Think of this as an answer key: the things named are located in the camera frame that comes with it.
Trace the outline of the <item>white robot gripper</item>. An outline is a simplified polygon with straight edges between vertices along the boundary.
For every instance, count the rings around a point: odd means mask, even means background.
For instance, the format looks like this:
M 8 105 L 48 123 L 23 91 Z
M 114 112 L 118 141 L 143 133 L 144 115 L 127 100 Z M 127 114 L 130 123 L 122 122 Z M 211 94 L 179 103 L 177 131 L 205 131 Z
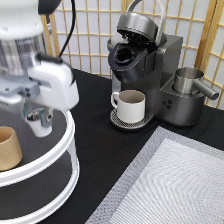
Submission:
M 30 68 L 25 76 L 0 74 L 0 109 L 23 110 L 22 118 L 31 120 L 32 103 L 46 106 L 39 112 L 41 125 L 45 128 L 52 125 L 53 109 L 68 111 L 78 101 L 75 75 L 65 63 L 42 61 Z

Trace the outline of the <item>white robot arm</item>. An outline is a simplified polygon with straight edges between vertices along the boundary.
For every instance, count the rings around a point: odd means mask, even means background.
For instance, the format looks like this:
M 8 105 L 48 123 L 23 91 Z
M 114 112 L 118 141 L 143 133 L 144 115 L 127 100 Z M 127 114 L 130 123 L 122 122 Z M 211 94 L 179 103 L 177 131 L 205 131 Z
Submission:
M 41 17 L 61 0 L 0 0 L 0 109 L 28 123 L 52 125 L 55 109 L 79 100 L 75 75 L 59 56 L 47 53 Z

